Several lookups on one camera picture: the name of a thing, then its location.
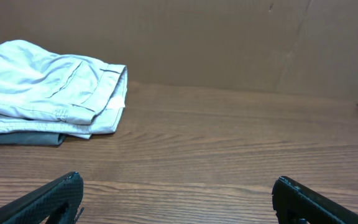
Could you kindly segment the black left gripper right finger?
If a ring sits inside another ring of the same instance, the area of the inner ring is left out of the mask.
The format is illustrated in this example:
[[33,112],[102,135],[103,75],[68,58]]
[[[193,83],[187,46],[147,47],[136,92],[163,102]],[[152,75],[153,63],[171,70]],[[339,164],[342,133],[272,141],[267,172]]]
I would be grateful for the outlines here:
[[279,224],[358,224],[358,214],[286,176],[273,186],[272,205]]

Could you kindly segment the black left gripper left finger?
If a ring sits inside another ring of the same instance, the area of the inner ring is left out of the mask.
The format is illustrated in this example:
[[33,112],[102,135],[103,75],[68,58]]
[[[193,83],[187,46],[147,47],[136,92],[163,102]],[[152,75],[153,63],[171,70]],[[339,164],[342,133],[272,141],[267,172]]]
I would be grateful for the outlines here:
[[69,172],[0,208],[0,224],[75,224],[84,208],[84,183]]

